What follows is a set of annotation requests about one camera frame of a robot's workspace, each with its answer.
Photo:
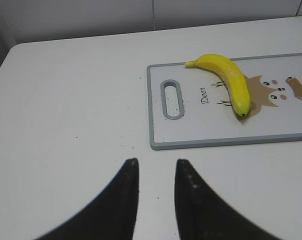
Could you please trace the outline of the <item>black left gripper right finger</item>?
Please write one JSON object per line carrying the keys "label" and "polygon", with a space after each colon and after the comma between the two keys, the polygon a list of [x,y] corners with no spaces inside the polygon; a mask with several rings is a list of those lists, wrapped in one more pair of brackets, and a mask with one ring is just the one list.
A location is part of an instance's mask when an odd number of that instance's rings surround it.
{"label": "black left gripper right finger", "polygon": [[178,159],[174,206],[182,240],[275,240],[227,204],[187,159]]}

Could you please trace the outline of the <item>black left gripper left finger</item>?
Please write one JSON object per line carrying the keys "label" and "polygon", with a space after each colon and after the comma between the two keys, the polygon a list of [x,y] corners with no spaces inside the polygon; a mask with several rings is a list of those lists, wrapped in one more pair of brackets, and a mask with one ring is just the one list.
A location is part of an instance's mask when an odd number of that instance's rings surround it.
{"label": "black left gripper left finger", "polygon": [[84,209],[40,240],[131,240],[139,202],[139,162],[127,159]]}

